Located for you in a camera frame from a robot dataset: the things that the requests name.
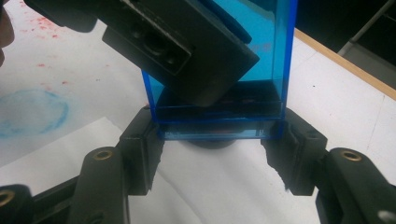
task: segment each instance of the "table surface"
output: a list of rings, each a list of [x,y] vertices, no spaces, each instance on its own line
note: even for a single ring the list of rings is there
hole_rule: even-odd
[[[37,194],[78,175],[87,152],[114,146],[148,100],[140,70],[102,42],[102,23],[81,34],[22,1],[6,9],[16,39],[0,68],[0,186]],[[328,137],[327,149],[366,154],[394,185],[391,97],[294,38],[288,107]],[[129,202],[132,223],[318,223],[315,196],[284,190],[259,140],[219,150],[167,142],[153,190]]]

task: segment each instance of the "hand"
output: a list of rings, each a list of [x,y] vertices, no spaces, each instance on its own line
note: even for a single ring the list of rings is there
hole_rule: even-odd
[[[0,66],[3,65],[4,62],[4,52],[1,48],[9,45],[14,40],[14,30],[12,29],[11,20],[9,19],[8,14],[1,8],[2,14],[0,19]]]

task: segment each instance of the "white table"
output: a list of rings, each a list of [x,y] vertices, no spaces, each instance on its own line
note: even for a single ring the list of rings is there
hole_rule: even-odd
[[[35,90],[67,104],[56,128],[0,138],[0,186],[22,183],[37,194],[78,175],[89,151],[114,146],[148,100],[139,69],[101,41],[103,24],[79,34],[22,2],[11,1],[7,9],[16,40],[5,48],[0,100]],[[51,109],[49,100],[38,104]],[[1,106],[0,116],[9,110]],[[298,38],[288,107],[328,137],[328,149],[365,153],[396,184],[395,101]],[[25,108],[22,118],[40,118]],[[284,190],[259,140],[220,150],[167,142],[152,192],[130,197],[130,212],[132,223],[318,223],[314,200]]]

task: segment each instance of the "blue marker smudge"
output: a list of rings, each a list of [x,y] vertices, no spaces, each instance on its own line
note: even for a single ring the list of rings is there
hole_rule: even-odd
[[[0,98],[0,138],[48,133],[64,124],[69,107],[41,90],[16,91]]]

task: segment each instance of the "black object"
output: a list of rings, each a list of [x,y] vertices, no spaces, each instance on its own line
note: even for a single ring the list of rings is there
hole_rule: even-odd
[[[318,187],[321,223],[396,223],[396,189],[367,157],[347,148],[327,152],[327,139],[290,110],[278,125],[286,129],[282,138],[262,140],[268,163],[295,195],[312,195]],[[33,200],[26,187],[14,191],[15,202],[4,200],[2,189],[21,186],[0,188],[1,221],[64,224],[69,216],[68,223],[127,223],[127,189],[147,193],[160,161],[163,141],[156,130],[149,110],[143,108],[117,147],[98,148],[86,156],[80,176]],[[20,214],[27,218],[13,219]]]
[[[212,0],[25,2],[80,32],[103,21],[109,46],[192,105],[214,104],[259,60],[248,32]]]

